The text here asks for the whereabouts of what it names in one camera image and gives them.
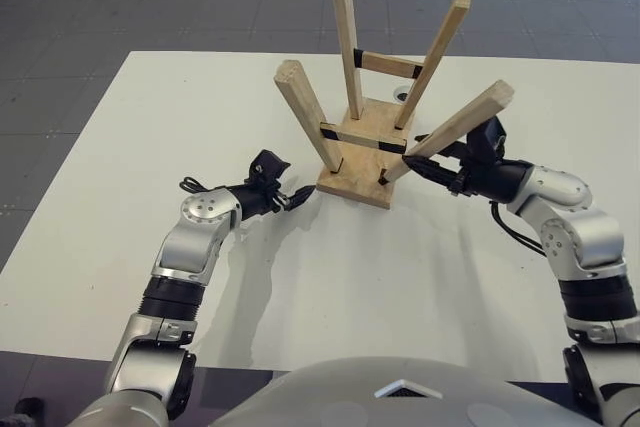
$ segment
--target black cable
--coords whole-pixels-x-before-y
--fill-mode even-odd
[[[533,250],[536,254],[542,255],[546,257],[547,254],[542,250],[542,244],[536,242],[535,240],[527,237],[526,235],[521,234],[520,232],[513,230],[507,224],[504,223],[502,217],[500,217],[500,210],[498,209],[498,203],[496,201],[489,202],[491,204],[491,217],[496,223],[502,227],[502,229],[516,242],[524,245],[527,249]]]
[[[190,194],[198,194],[200,192],[209,192],[210,189],[207,189],[204,185],[198,182],[193,177],[185,177],[182,179],[182,182],[178,184],[182,190],[186,190]]]

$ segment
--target white table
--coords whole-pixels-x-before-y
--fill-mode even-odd
[[[303,62],[338,121],[339,56],[129,56],[0,277],[1,350],[110,359],[178,218],[184,175],[239,183],[268,148],[293,164],[287,190],[315,181],[320,160],[272,81],[285,58]],[[625,231],[640,292],[640,66],[445,58],[413,133],[429,132],[498,78],[516,90],[501,115],[508,156],[587,180]],[[363,73],[363,83],[367,95],[389,100],[406,81]],[[194,350],[202,366],[290,370],[402,355],[507,380],[563,381],[561,351],[571,342],[562,314],[545,260],[503,234],[485,200],[453,198],[410,174],[391,211],[314,194],[232,235]]]

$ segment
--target upside-down wooden stool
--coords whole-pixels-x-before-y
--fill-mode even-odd
[[[333,0],[349,108],[340,125],[327,123],[302,64],[285,60],[274,78],[325,168],[317,188],[385,209],[394,181],[409,171],[402,161],[420,97],[433,77],[471,0],[453,0],[422,64],[357,48],[353,0]],[[402,104],[362,96],[360,71],[414,79]],[[413,147],[409,154],[432,156],[490,119],[511,100],[513,90],[496,82]]]

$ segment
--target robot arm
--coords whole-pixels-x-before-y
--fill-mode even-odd
[[[597,208],[577,177],[528,162],[505,160],[506,133],[490,119],[440,155],[460,160],[453,172],[424,157],[404,157],[422,177],[454,195],[482,195],[507,232],[546,256],[565,304],[565,324],[577,343],[565,349],[578,404],[607,426],[640,425],[640,315],[627,278],[624,239],[615,219]],[[509,229],[498,203],[525,220],[539,242]]]
[[[287,197],[278,178],[290,164],[263,150],[244,184],[207,190],[187,177],[192,195],[165,238],[137,312],[129,318],[105,385],[73,426],[165,426],[185,409],[196,357],[185,346],[195,334],[202,302],[227,235],[255,215],[292,210],[311,195],[308,186]]]

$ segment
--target wooden stool leg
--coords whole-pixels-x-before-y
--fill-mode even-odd
[[[469,7],[471,7],[471,0],[453,0],[451,3],[449,12],[440,26],[440,31],[433,40],[429,53],[424,59],[422,71],[411,86],[411,90],[404,102],[402,110],[398,117],[396,117],[396,129],[403,129],[407,124],[409,117],[411,117],[411,114],[418,105],[420,97],[422,97],[427,85],[429,85],[431,77],[433,77],[433,74],[438,68],[438,64],[440,64],[440,60],[442,60],[442,56],[444,55],[445,50],[447,50],[449,42],[453,39],[453,36],[455,35],[456,30],[458,30],[458,26],[462,22],[462,19],[464,19]]]
[[[352,119],[359,119],[362,114],[362,85],[360,71],[356,68],[354,50],[358,45],[356,38],[356,19],[353,11],[353,0],[333,0],[336,14],[338,38],[342,51],[344,78],[347,84],[349,112]]]
[[[432,157],[478,125],[486,122],[503,110],[513,98],[513,89],[503,80],[485,90],[449,120],[440,125],[431,135],[417,143],[406,155]],[[380,183],[394,182],[409,172],[409,167],[398,158],[380,177]]]
[[[320,123],[326,122],[318,98],[311,88],[302,64],[297,60],[285,60],[273,79],[283,97],[293,110],[298,122],[309,137],[331,172],[338,172],[342,164],[342,154],[336,142],[327,140],[320,132]]]

